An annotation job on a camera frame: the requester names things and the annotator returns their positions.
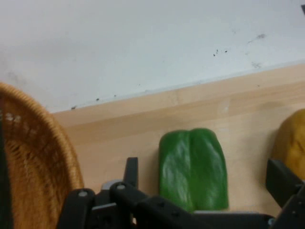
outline black speck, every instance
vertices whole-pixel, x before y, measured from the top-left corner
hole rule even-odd
[[[266,37],[266,34],[260,34],[260,35],[258,35],[257,37],[256,37],[256,39],[257,40],[259,40],[259,39],[264,39]]]

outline bell pepper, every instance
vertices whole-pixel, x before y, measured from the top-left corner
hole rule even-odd
[[[160,196],[186,211],[228,208],[227,171],[216,134],[178,130],[159,144]]]
[[[281,124],[271,158],[282,161],[305,180],[305,109],[298,110]]]

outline light wood surface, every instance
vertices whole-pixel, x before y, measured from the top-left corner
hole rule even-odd
[[[139,188],[158,192],[158,144],[176,129],[206,127],[222,145],[230,210],[276,215],[264,187],[280,123],[305,107],[305,64],[54,114],[76,148],[86,187],[123,176],[139,158]]]

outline green bell pepper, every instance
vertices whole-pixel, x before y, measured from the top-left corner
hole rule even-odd
[[[186,211],[228,208],[227,171],[216,134],[178,130],[159,144],[160,196]]]

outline screw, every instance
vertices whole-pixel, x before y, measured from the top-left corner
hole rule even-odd
[[[118,185],[116,188],[117,188],[118,190],[122,190],[122,189],[125,189],[126,187],[125,187],[125,185]]]
[[[275,222],[275,219],[274,218],[270,218],[268,220],[268,225],[271,226],[274,222]]]
[[[293,214],[294,217],[298,217],[298,214],[297,214],[296,211],[292,211],[292,214]]]
[[[78,196],[79,197],[86,197],[88,195],[88,193],[86,191],[81,191]]]

